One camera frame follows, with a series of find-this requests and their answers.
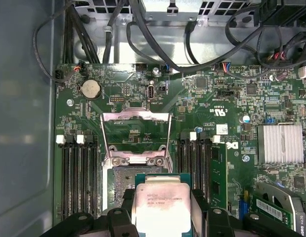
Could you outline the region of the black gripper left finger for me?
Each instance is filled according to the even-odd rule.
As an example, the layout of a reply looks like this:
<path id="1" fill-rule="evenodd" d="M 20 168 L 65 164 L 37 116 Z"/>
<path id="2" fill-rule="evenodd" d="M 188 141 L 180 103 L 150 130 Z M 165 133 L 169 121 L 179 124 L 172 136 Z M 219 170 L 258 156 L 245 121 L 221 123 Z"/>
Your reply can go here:
<path id="1" fill-rule="evenodd" d="M 99 218 L 89 213 L 76 213 L 46 231 L 43 237 L 138 237 L 131 222 L 135 190 L 127 189 L 121 207 L 113 208 Z"/>

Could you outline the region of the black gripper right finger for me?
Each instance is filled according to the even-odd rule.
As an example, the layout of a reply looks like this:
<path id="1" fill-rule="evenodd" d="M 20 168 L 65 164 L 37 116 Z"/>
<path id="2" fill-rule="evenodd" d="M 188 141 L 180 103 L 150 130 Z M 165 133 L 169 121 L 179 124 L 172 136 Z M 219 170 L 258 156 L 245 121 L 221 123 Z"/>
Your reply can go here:
<path id="1" fill-rule="evenodd" d="M 199 237 L 303 237 L 301 198 L 285 188 L 257 188 L 259 209 L 236 219 L 226 209 L 211 207 L 202 190 L 192 190 L 191 221 Z"/>

